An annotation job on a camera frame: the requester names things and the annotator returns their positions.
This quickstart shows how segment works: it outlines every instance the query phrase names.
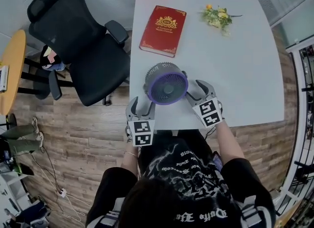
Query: chair headrest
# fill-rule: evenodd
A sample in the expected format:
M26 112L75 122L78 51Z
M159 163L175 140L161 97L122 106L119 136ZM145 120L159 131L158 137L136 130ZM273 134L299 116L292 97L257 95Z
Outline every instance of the chair headrest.
M27 8L27 16L35 23L57 0L33 0Z

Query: wooden floor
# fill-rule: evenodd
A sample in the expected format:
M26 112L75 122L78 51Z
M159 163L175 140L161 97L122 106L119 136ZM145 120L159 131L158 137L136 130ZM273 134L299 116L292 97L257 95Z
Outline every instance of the wooden floor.
M274 32L283 72L285 89L285 120L263 125L232 128L244 154L268 190L281 186L289 165L294 144L297 114L295 74L292 61L285 52L280 35ZM23 83L31 87L30 82ZM113 105L85 107L79 101L74 88L62 88L63 96L37 100L32 95L18 94L13 113L19 125L38 118L39 129L44 133L44 146L52 160L56 178L68 194L92 204L103 172L121 164L126 146L124 128L125 108L129 101L128 87L118 88L113 95ZM212 149L218 144L215 134L208 139ZM51 173L47 154L35 152L37 162ZM51 227L77 228L81 226L67 199L58 198L55 189L27 154L18 161L30 166L35 176L24 179L32 196L41 195L54 210L49 217ZM53 178L46 172L52 183ZM69 197L78 212L87 214L89 206ZM85 223L85 216L79 215Z

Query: dark hair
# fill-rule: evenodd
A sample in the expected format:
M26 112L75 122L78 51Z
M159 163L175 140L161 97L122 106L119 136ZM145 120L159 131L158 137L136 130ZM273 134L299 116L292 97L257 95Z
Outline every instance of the dark hair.
M119 215L119 228L173 227L178 213L178 194L165 181L139 180L126 196Z

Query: purple fan rim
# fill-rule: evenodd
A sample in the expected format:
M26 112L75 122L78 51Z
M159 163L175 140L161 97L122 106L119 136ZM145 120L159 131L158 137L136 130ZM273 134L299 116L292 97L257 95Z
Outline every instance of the purple fan rim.
M178 99L176 99L176 100L174 100L174 101L172 101L172 102L170 102L170 103L160 103L160 102L157 102L157 101L154 100L153 97L152 97L152 88L153 88L153 85L154 85L155 82L156 82L157 80L159 80L161 77L163 77L163 76L165 76L165 75L169 75L169 74L177 74L177 75L181 76L181 77L184 79L184 81L185 81L185 91L184 91L183 95L181 95ZM154 103L157 104L157 105L164 105L164 106L166 106L166 105L171 105L171 104L176 103L177 101L181 100L181 99L185 96L185 94L186 94L186 92L187 92L187 89L188 89L188 81L187 81L186 76L185 76L183 73L179 73L179 72L164 73L164 74L158 75L158 76L154 79L154 81L150 84L150 86L149 86L149 88L148 88L148 97L149 97L149 99L150 99L152 102L154 102Z

